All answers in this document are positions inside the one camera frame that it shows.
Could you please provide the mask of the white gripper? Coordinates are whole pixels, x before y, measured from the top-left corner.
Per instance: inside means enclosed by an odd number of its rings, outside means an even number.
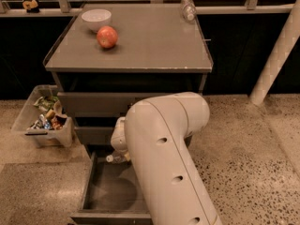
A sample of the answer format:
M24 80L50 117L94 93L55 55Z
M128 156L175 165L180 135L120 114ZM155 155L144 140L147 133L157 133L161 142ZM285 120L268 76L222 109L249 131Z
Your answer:
M111 145L116 151L124 154L126 161L131 161L125 137L125 117L117 120L111 137Z

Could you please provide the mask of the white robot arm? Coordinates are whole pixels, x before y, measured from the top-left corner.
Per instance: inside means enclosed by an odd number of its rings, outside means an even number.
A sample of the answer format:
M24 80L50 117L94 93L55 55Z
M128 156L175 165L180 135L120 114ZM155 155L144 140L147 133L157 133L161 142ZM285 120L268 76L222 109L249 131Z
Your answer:
M223 225L185 143L209 117L186 92L141 100L117 120L112 147L132 162L154 225Z

